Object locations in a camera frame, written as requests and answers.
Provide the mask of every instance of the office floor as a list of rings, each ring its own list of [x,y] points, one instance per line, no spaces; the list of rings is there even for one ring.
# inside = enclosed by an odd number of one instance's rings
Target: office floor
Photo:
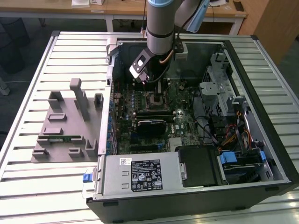
[[[27,91],[29,83],[43,55],[47,42],[49,41],[52,30],[63,31],[102,31],[105,32],[106,24],[104,20],[61,20],[46,19],[46,26],[41,27],[38,19],[23,19],[31,43],[22,48],[21,52],[26,63],[26,68],[17,74],[8,75],[0,68],[0,77],[8,82],[10,88],[9,96],[0,94],[0,131],[8,132],[14,118],[21,105],[23,97]],[[118,21],[114,21],[115,32],[139,32],[141,21],[137,21],[135,28],[130,22],[124,23],[120,27]],[[285,79],[299,97],[299,42],[294,41],[288,53],[282,60],[279,69]],[[0,149],[5,141],[5,135],[0,134]]]

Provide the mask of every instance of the white sticker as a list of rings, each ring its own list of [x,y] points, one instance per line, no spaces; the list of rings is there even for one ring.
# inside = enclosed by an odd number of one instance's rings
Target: white sticker
[[[91,10],[92,13],[104,13],[103,10]]]
[[[161,185],[162,184],[162,181],[155,181],[155,182],[152,182],[152,185],[153,186],[157,186],[157,185]]]
[[[132,158],[120,158],[120,166],[131,165]]]

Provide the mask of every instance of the aluminum slotted table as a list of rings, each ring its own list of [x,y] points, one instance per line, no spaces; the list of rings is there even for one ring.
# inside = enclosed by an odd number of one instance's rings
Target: aluminum slotted table
[[[73,97],[71,78],[82,79],[87,96],[105,97],[107,44],[134,33],[60,32],[53,35],[0,153],[0,219],[15,223],[101,223],[82,197],[82,175],[96,162],[30,162],[52,90]],[[299,101],[258,40],[250,36],[182,35],[182,38],[229,39],[293,163],[299,168]],[[299,193],[294,190],[238,212],[172,217],[143,223],[297,223]]]

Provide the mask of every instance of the warning label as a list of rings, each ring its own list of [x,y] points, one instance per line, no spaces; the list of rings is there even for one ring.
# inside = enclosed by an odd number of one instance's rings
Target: warning label
[[[162,190],[160,160],[131,161],[133,192]]]

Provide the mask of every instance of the blue latch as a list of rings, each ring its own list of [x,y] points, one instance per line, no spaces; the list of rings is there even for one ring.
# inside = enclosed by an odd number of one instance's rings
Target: blue latch
[[[108,141],[108,142],[106,143],[106,148],[107,148],[107,149],[110,149],[110,147],[111,147],[111,143],[110,143],[110,141]]]
[[[262,161],[266,161],[265,152],[264,151],[260,151],[260,155],[261,155]]]
[[[93,174],[83,174],[83,183],[91,183],[93,182]]]
[[[224,152],[220,155],[220,161],[222,164],[227,162],[238,162],[234,152]]]

